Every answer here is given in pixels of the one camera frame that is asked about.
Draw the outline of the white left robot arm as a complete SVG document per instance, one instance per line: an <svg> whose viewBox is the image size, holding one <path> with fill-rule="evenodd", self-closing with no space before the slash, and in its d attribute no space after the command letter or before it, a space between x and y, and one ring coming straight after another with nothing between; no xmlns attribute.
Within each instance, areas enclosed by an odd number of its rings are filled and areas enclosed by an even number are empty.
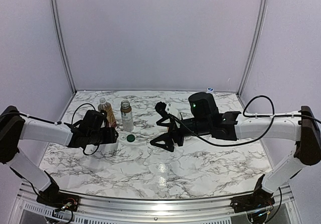
<svg viewBox="0 0 321 224"><path fill-rule="evenodd" d="M88 110L84 118L74 124L43 120L21 113L12 105L1 114L1 163L33 184L40 198L52 206L60 206L64 200L58 184L18 148L19 141L35 140L86 149L88 145L115 144L117 139L118 132L107 125L103 111Z"/></svg>

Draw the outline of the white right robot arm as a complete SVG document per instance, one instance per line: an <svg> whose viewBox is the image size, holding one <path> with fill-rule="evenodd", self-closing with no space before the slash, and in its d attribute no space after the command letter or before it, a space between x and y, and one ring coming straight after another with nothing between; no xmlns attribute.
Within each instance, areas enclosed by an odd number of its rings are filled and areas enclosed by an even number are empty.
<svg viewBox="0 0 321 224"><path fill-rule="evenodd" d="M157 121L168 131L150 141L150 144L173 152L174 145L182 146L185 137L203 139L205 135L225 141L244 140L241 145L262 138L285 139L295 142L294 150L267 174L262 175L249 195L248 203L259 208L273 193L306 166L320 162L320 121L308 106L299 111L276 114L249 114L245 111L220 113L214 96L197 92L188 98L192 118L184 119L170 103L158 102L155 110L161 115Z"/></svg>

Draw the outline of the white tea bottle cap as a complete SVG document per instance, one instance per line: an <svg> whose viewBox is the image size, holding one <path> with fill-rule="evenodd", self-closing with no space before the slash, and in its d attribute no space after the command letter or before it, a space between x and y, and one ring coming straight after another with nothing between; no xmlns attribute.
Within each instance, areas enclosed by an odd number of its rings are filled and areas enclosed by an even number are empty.
<svg viewBox="0 0 321 224"><path fill-rule="evenodd" d="M126 141L127 135L121 134L121 135L119 136L119 138L120 138L120 140L122 140L122 141Z"/></svg>

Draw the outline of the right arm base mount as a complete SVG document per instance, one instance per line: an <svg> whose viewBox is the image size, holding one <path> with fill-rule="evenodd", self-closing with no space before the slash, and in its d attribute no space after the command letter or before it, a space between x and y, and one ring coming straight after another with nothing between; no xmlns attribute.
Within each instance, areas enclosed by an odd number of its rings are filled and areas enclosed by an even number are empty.
<svg viewBox="0 0 321 224"><path fill-rule="evenodd" d="M230 206L235 213L251 211L275 204L273 193L263 190L262 183L265 174L256 182L255 188L251 194L235 196L231 199Z"/></svg>

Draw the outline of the tea bottle red label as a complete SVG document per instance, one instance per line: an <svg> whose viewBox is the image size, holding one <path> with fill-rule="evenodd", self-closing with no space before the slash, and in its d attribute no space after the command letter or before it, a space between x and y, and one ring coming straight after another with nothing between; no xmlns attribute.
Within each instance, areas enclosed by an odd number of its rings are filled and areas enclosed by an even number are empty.
<svg viewBox="0 0 321 224"><path fill-rule="evenodd" d="M99 100L98 110L104 110L106 112L106 118L108 122L108 127L117 127L116 119L112 110L112 106L109 102L106 101L105 98L101 98Z"/></svg>

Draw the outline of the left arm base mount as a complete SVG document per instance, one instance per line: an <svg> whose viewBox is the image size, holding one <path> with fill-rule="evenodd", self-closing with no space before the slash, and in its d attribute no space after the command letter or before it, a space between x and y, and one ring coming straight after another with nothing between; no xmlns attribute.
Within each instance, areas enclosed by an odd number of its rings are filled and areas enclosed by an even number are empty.
<svg viewBox="0 0 321 224"><path fill-rule="evenodd" d="M49 175L50 185L44 191L39 190L36 202L51 207L55 207L59 211L68 209L77 211L80 197L60 191L56 181Z"/></svg>

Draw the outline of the dark green bottle cap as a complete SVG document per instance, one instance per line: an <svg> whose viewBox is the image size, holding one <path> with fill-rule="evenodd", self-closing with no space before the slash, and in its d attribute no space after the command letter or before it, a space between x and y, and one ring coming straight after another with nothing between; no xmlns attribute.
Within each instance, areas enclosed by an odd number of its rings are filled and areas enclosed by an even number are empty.
<svg viewBox="0 0 321 224"><path fill-rule="evenodd" d="M135 141L135 136L133 134L127 135L126 140L132 143Z"/></svg>

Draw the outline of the clear water bottle blue cap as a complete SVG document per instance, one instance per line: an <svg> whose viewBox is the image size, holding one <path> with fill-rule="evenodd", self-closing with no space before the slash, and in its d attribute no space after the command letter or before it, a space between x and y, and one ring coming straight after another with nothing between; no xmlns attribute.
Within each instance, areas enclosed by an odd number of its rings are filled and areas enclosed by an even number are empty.
<svg viewBox="0 0 321 224"><path fill-rule="evenodd" d="M206 90L206 93L213 94L214 93L214 89L211 88L211 87L208 87L207 90Z"/></svg>

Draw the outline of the coffee bottle white label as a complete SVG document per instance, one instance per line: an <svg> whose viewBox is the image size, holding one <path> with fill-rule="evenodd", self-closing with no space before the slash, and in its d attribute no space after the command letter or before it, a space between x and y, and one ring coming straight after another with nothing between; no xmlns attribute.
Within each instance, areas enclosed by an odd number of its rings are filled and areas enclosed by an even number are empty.
<svg viewBox="0 0 321 224"><path fill-rule="evenodd" d="M134 125L133 125L132 108L128 100L123 100L121 102L120 113L121 113L124 130L127 132L133 131Z"/></svg>

